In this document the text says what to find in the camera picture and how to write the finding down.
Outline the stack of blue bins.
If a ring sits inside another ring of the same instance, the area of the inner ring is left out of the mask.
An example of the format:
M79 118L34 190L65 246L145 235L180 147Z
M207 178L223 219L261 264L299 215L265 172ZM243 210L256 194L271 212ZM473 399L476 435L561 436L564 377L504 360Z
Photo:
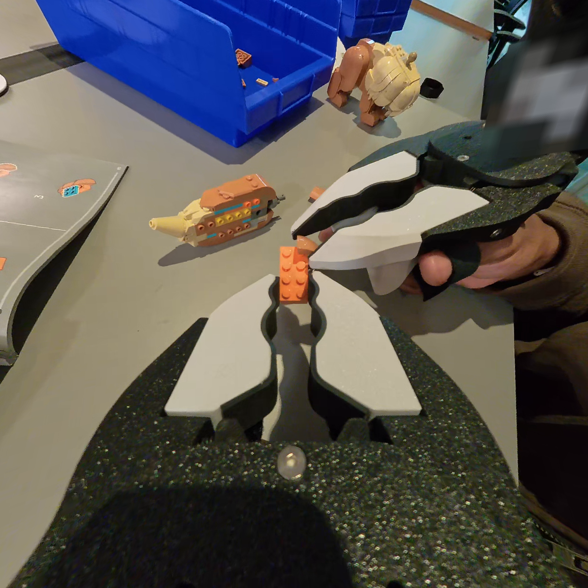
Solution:
M345 48L361 39L386 43L401 31L411 1L342 1L338 37Z

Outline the grey open instruction booklet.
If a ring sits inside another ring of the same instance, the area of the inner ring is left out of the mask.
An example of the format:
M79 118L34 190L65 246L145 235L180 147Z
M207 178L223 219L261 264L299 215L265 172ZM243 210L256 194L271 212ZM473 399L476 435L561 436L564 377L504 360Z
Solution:
M1 141L1 365L13 364L13 317L35 276L94 218L128 166Z

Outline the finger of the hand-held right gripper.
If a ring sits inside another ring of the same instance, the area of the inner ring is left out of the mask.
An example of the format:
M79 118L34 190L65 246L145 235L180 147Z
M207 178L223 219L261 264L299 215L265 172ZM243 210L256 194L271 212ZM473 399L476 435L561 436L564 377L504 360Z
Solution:
M403 206L374 214L361 224L339 228L309 257L313 270L367 269L374 292L384 295L400 287L427 250L441 250L474 259L467 240L433 229L488 206L475 192L431 186L416 192Z
M418 172L417 158L404 151L345 173L292 224L292 238L322 231L372 207L404 203Z

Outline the grey desk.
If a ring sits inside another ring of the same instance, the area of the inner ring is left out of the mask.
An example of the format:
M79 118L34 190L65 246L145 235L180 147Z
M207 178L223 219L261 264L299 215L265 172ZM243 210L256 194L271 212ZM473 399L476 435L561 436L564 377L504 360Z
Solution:
M340 111L321 88L235 149L86 63L22 81L1 100L1 139L129 166L1 383L1 587L44 535L118 396L196 319L275 271L313 187L397 138L479 117L485 41L413 12L394 40L445 92L371 132L355 102ZM202 255L148 227L247 171L286 196L268 231Z

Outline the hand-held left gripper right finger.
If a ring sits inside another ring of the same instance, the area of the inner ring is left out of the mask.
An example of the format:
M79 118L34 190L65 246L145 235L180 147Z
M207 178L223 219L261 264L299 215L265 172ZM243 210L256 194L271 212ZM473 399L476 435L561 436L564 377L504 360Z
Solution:
M317 383L368 418L418 415L422 407L379 314L320 271L310 285Z

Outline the pile of brown bricks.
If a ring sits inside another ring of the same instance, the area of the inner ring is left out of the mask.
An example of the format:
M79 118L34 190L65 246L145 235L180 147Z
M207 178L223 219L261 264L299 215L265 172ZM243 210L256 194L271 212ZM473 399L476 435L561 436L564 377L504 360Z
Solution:
M247 91L265 88L268 85L276 84L280 81L278 77L273 77L255 66L253 56L250 53L237 48L235 54L242 86Z

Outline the blue plastic bin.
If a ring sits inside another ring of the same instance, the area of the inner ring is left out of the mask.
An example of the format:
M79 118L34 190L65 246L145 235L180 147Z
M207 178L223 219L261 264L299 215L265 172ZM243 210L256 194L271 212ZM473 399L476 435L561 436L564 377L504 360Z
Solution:
M328 82L340 1L38 1L66 50L239 147ZM235 50L280 81L247 91Z

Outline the orange brick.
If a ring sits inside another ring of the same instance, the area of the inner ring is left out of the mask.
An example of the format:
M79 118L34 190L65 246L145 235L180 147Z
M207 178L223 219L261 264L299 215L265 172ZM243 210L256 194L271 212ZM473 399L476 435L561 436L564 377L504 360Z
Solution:
M308 302L308 255L295 246L280 247L279 301L281 304Z

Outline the person's right hand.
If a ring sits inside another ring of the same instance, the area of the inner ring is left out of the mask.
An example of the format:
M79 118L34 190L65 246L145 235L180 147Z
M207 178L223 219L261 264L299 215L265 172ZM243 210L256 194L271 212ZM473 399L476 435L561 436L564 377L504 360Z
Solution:
M533 215L513 235L495 242L478 243L479 266L458 285L478 290L531 275L553 261L560 245L555 228Z

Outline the brown tan brick-built model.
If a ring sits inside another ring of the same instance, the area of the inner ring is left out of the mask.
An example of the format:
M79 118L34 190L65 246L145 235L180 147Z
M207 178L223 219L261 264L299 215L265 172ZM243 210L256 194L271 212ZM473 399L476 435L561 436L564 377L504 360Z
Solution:
M265 227L284 198L254 173L204 191L177 215L151 219L149 227L193 247L222 245Z

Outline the brown tan brick-built animal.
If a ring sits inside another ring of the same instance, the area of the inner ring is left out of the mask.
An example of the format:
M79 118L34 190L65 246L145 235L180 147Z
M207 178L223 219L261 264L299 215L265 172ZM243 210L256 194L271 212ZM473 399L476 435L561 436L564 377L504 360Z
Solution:
M359 88L360 121L370 127L410 108L420 94L417 53L401 45L364 38L349 49L334 69L327 87L328 99L338 108Z

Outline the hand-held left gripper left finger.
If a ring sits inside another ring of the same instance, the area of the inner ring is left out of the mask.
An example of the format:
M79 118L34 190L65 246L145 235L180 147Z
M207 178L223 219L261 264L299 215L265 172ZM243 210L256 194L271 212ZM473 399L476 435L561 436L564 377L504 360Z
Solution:
M276 403L269 333L277 278L266 275L218 306L165 405L168 416L264 418Z

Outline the person's right forearm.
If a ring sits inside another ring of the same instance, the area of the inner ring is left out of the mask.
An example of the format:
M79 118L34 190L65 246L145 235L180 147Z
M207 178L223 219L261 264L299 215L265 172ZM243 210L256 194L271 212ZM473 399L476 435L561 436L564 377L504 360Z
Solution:
M539 217L555 229L560 250L550 271L493 288L521 311L555 309L574 315L587 312L587 205L563 193Z

